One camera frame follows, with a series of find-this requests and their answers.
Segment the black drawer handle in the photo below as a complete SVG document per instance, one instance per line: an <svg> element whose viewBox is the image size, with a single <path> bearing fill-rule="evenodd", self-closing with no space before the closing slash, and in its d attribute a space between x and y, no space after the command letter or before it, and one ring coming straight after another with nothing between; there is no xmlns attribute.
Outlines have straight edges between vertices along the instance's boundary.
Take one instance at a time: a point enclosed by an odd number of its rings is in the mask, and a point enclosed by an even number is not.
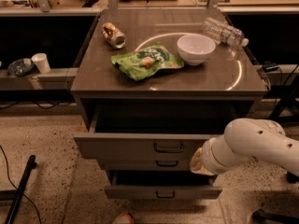
<svg viewBox="0 0 299 224"><path fill-rule="evenodd" d="M178 161L156 161L159 167L176 167L178 166Z"/></svg>
<svg viewBox="0 0 299 224"><path fill-rule="evenodd" d="M181 153L182 151L184 151L184 144L180 144L179 149L175 150L170 150L170 149L159 149L157 143L153 144L155 151L157 153Z"/></svg>
<svg viewBox="0 0 299 224"><path fill-rule="evenodd" d="M175 198L176 193L174 191L172 191L172 193L170 193L170 195L166 195L166 194L159 194L158 191L156 191L156 197L159 199L172 199Z"/></svg>

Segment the speckled floor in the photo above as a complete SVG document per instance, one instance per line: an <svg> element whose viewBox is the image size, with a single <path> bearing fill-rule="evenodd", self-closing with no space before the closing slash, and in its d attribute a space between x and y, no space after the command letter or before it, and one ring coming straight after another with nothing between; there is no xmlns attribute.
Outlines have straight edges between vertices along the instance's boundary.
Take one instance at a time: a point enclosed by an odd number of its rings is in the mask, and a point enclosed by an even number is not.
<svg viewBox="0 0 299 224"><path fill-rule="evenodd" d="M261 104L255 118L267 117L270 108L271 104ZM80 157L73 140L74 133L84 130L75 105L49 110L18 105L0 110L0 145L12 182L19 184L29 156L36 155L37 167L25 194L36 204L44 224L108 224L126 211L140 224L251 223L251 214L260 208L299 217L299 184L288 183L286 171L262 161L243 163L219 175L215 186L223 191L217 200L109 200L104 193L105 173L95 160ZM299 140L298 123L285 130ZM6 168L0 153L0 190L12 189ZM0 202L0 223L10 204ZM38 223L35 208L24 197L14 223Z"/></svg>

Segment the chip bag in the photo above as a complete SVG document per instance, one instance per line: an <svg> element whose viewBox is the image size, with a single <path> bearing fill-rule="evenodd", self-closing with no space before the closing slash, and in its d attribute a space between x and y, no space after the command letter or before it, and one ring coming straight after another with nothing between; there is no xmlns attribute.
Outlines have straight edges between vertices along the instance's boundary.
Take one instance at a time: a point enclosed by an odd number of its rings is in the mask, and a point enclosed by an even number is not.
<svg viewBox="0 0 299 224"><path fill-rule="evenodd" d="M169 53L161 43L112 56L111 61L116 69L135 81L151 77L162 69L179 69L184 66L184 62Z"/></svg>

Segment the white robotic arm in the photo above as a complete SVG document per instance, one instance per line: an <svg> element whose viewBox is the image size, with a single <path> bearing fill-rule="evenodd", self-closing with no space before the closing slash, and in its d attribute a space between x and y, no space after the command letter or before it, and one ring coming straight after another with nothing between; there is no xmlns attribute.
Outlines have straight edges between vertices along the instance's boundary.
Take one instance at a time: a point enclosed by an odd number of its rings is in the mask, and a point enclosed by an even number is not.
<svg viewBox="0 0 299 224"><path fill-rule="evenodd" d="M198 148L191 171L218 175L250 160L267 161L299 176L299 141L286 137L282 127L272 120L235 119L223 135Z"/></svg>

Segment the clear water bottle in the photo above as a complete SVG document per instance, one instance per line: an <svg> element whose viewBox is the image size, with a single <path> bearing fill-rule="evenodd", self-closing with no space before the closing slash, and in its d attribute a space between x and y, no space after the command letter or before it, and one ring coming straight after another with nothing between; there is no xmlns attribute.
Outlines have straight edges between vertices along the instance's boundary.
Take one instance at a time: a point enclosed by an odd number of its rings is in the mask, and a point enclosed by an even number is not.
<svg viewBox="0 0 299 224"><path fill-rule="evenodd" d="M203 23L203 32L217 44L223 42L230 46L241 45L242 47L245 47L249 43L249 40L244 37L241 30L212 18L205 19Z"/></svg>

